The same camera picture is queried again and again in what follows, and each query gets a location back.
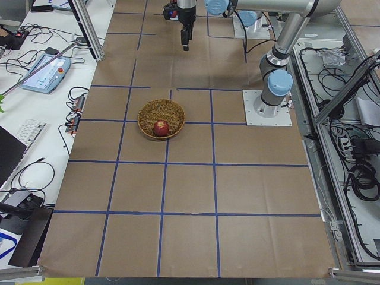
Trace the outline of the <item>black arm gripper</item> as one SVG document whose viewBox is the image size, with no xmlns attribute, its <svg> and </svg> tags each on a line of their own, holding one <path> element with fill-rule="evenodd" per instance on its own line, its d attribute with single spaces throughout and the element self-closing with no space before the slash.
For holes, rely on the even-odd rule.
<svg viewBox="0 0 380 285">
<path fill-rule="evenodd" d="M 189 41 L 192 40 L 193 23 L 196 20 L 196 6 L 191 8 L 178 7 L 178 21 L 183 25 L 180 37 L 184 51 L 189 50 Z"/>
</svg>

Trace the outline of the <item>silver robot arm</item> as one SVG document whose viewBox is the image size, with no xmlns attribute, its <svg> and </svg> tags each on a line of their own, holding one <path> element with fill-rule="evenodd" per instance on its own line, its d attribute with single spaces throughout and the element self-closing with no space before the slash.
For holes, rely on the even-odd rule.
<svg viewBox="0 0 380 285">
<path fill-rule="evenodd" d="M 261 11 L 241 10 L 237 12 L 237 16 L 240 19 L 240 23 L 244 29 L 254 28 L 258 29 L 262 27 L 262 18 L 264 13 Z"/>
<path fill-rule="evenodd" d="M 262 12 L 285 12 L 289 16 L 274 46 L 263 56 L 260 70 L 264 88 L 259 98 L 254 101 L 257 114 L 265 118 L 278 115 L 283 99 L 290 93 L 293 85 L 292 76 L 284 70 L 289 62 L 289 55 L 311 18 L 326 15 L 336 9 L 340 1 L 205 1 L 207 12 L 211 15 L 229 15 L 235 10 Z"/>
</svg>

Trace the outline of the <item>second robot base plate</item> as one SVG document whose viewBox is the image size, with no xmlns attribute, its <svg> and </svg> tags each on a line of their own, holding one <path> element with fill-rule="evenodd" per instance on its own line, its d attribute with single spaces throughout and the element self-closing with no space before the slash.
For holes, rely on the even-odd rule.
<svg viewBox="0 0 380 285">
<path fill-rule="evenodd" d="M 232 18 L 233 18 L 233 28 L 234 28 L 235 38 L 244 39 L 245 34 L 244 34 L 244 31 L 239 19 L 237 18 L 236 15 L 234 15 Z M 269 22 L 264 16 L 262 18 L 261 28 L 254 29 L 252 27 L 252 28 L 245 29 L 245 31 L 246 31 L 248 39 L 267 40 L 271 38 Z"/>
</svg>

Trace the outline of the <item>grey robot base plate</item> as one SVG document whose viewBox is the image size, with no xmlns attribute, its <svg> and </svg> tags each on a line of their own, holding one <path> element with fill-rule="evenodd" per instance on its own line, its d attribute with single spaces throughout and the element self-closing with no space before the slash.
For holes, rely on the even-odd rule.
<svg viewBox="0 0 380 285">
<path fill-rule="evenodd" d="M 292 120 L 286 99 L 278 106 L 269 106 L 262 101 L 261 90 L 242 90 L 247 126 L 291 127 Z"/>
</svg>

